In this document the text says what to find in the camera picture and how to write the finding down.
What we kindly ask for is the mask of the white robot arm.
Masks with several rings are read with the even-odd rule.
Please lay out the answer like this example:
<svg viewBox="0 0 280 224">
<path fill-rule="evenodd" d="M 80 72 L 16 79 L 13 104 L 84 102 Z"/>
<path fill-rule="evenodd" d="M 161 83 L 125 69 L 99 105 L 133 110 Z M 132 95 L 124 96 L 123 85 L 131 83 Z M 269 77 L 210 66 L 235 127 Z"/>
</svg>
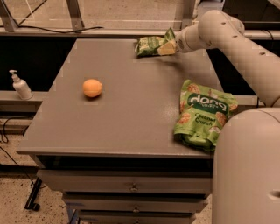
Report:
<svg viewBox="0 0 280 224">
<path fill-rule="evenodd" d="M 182 53 L 221 50 L 264 104 L 233 116 L 220 133 L 212 224 L 280 224 L 280 58 L 243 33 L 242 21 L 209 10 L 176 44 Z"/>
</svg>

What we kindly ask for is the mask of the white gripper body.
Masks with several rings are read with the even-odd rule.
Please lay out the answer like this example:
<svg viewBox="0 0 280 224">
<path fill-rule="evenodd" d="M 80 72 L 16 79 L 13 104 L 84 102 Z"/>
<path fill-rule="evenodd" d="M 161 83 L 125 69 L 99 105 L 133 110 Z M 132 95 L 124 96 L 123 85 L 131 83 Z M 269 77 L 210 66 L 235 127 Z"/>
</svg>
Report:
<svg viewBox="0 0 280 224">
<path fill-rule="evenodd" d="M 190 53 L 193 49 L 187 43 L 187 34 L 189 33 L 189 28 L 186 27 L 182 31 L 176 34 L 175 42 L 178 50 L 182 53 Z"/>
</svg>

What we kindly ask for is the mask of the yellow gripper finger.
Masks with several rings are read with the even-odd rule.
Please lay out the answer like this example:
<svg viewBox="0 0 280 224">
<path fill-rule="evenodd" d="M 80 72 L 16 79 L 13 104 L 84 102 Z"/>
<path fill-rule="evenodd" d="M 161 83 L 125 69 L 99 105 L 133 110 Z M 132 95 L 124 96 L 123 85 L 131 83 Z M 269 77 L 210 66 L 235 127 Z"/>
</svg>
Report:
<svg viewBox="0 0 280 224">
<path fill-rule="evenodd" d="M 173 55 L 177 51 L 176 42 L 174 40 L 168 41 L 157 49 L 159 55 Z"/>
</svg>

